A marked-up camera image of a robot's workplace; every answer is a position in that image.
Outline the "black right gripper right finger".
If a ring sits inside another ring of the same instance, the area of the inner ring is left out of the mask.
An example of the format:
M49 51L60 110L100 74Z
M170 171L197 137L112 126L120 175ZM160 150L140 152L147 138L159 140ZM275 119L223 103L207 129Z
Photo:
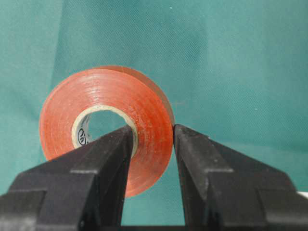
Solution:
M308 200L289 176L186 126L174 127L185 225L206 231L305 231Z

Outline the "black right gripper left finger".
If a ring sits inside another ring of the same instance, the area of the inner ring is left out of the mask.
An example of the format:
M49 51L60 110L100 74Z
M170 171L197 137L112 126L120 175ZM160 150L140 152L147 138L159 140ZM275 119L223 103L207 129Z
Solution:
M133 134L124 126L17 175L0 197L3 231L120 226Z

